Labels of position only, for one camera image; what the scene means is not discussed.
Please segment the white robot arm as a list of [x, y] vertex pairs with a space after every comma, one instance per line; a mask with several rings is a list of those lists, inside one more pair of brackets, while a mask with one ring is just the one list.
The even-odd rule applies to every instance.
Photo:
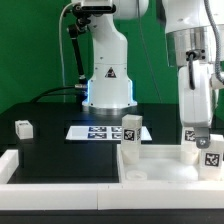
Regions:
[[86, 110], [98, 113], [133, 108], [127, 75], [127, 39], [116, 20], [138, 19], [149, 55], [166, 57], [177, 68], [179, 112], [193, 129], [199, 148], [210, 146], [210, 127], [224, 88], [224, 0], [71, 0], [75, 29], [89, 31], [93, 74], [87, 82]]

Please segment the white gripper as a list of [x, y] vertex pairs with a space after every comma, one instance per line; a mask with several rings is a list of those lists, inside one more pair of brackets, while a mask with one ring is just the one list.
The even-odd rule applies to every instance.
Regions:
[[195, 89], [190, 88], [189, 65], [179, 69], [178, 93], [180, 120], [184, 127], [196, 127], [195, 141], [199, 149], [210, 146], [210, 132], [213, 117], [212, 88], [208, 64], [193, 62], [193, 82]]

